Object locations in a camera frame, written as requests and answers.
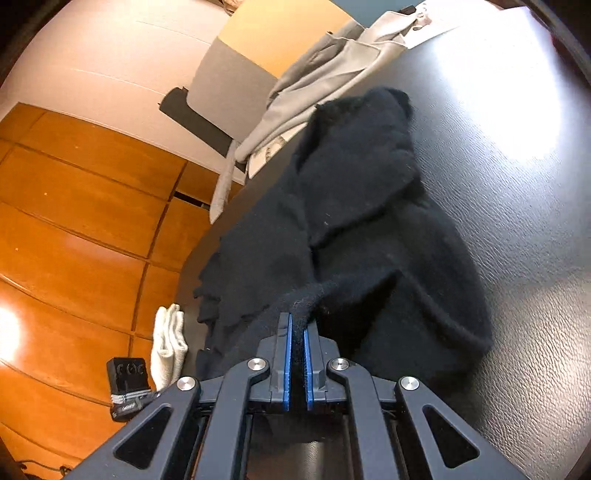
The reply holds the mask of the wooden wardrobe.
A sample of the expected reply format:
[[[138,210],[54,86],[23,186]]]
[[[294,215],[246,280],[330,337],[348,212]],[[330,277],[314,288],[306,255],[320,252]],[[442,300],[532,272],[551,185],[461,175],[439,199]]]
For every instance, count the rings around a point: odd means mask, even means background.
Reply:
[[[106,363],[148,358],[217,176],[27,104],[1,123],[1,438],[58,479],[116,430]]]

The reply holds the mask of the dark navy knit sweater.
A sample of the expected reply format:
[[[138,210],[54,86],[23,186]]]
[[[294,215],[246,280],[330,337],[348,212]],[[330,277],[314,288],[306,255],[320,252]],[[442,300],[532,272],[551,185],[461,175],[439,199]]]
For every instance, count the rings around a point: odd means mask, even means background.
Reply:
[[[286,312],[370,374],[415,376],[477,418],[468,389],[492,345],[489,311],[467,246],[422,184],[411,117],[408,95],[387,88],[315,108],[280,179],[200,273],[200,377],[252,357]]]

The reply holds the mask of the white cloth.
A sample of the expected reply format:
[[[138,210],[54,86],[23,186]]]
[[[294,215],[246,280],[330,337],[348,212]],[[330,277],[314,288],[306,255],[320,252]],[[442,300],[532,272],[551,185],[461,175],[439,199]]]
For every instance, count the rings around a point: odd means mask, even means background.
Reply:
[[[183,335],[184,312],[178,304],[156,312],[150,352],[150,376],[157,391],[180,378],[188,346]]]

